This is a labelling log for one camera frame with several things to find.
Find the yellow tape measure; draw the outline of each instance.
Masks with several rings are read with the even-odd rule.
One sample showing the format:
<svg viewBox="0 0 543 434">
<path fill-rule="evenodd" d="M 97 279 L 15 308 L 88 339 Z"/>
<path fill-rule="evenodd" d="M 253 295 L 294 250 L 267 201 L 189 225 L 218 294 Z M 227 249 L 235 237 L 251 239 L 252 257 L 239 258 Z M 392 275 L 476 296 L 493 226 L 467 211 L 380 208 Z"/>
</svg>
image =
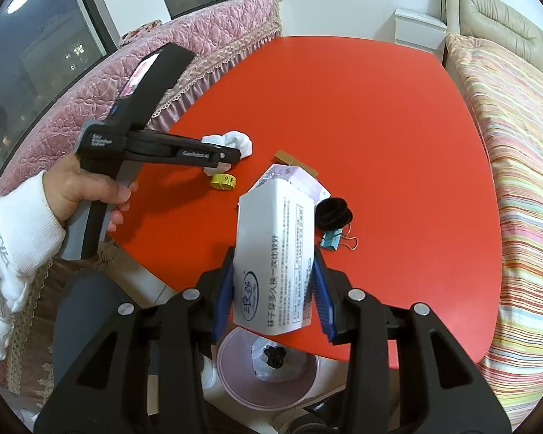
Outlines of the yellow tape measure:
<svg viewBox="0 0 543 434">
<path fill-rule="evenodd" d="M 237 180 L 232 175 L 223 173 L 214 174 L 211 178 L 211 186 L 220 191 L 231 191 L 235 189 Z"/>
</svg>

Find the pink bowl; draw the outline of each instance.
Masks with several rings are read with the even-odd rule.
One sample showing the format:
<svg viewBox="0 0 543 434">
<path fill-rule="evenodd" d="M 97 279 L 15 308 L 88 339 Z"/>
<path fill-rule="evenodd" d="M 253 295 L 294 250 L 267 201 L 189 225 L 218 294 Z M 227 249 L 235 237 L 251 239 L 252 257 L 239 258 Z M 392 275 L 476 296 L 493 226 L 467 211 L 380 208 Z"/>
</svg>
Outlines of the pink bowl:
<svg viewBox="0 0 543 434">
<path fill-rule="evenodd" d="M 308 354 L 306 371 L 290 382 L 264 382 L 255 376 L 251 362 L 251 345 L 258 338 L 243 328 L 229 333 L 217 353 L 217 373 L 227 393 L 248 408 L 280 411 L 296 406 L 305 399 L 316 381 L 319 359 Z"/>
</svg>

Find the white nightstand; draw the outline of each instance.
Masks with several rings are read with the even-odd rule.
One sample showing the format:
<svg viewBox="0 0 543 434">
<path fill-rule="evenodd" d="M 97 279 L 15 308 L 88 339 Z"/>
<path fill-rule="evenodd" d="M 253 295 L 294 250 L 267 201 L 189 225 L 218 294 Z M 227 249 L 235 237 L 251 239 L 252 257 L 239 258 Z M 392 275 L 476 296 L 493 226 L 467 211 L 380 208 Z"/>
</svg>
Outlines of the white nightstand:
<svg viewBox="0 0 543 434">
<path fill-rule="evenodd" d="M 398 8 L 394 15 L 396 44 L 430 52 L 442 59 L 446 25 L 441 20 L 401 8 Z"/>
</svg>

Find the round table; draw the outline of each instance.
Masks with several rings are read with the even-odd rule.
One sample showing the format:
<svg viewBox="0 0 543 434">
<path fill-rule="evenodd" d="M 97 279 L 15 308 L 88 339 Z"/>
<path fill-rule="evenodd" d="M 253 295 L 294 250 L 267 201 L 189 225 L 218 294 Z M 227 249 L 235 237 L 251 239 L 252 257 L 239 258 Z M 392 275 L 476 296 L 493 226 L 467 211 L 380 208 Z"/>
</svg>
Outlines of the round table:
<svg viewBox="0 0 543 434">
<path fill-rule="evenodd" d="M 253 155 L 231 171 L 233 191 L 212 188 L 199 168 L 143 167 L 113 234 L 139 263 L 175 290 L 219 267 L 235 244 L 239 196 L 285 150 L 354 213 L 357 250 L 324 250 L 327 265 L 382 303 L 426 302 L 482 359 L 501 284 L 497 201 L 475 124 L 435 57 L 364 39 L 275 39 L 224 75 L 172 133 L 231 130 L 253 141 Z M 328 343 L 315 309 L 310 326 L 272 339 L 349 357 L 347 345 Z"/>
</svg>

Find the human hand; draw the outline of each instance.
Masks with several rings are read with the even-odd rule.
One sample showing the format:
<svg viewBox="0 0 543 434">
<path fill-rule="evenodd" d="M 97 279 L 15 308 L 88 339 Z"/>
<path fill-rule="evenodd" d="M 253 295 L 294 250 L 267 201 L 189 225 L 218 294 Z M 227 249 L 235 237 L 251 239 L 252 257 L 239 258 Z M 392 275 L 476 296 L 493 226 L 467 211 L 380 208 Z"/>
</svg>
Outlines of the human hand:
<svg viewBox="0 0 543 434">
<path fill-rule="evenodd" d="M 45 173 L 42 185 L 46 201 L 61 224 L 70 218 L 81 200 L 117 204 L 110 214 L 108 231 L 116 231 L 117 225 L 123 223 L 131 192 L 138 189 L 136 181 L 125 187 L 108 176 L 81 170 L 79 159 L 73 153 L 59 159 Z"/>
</svg>

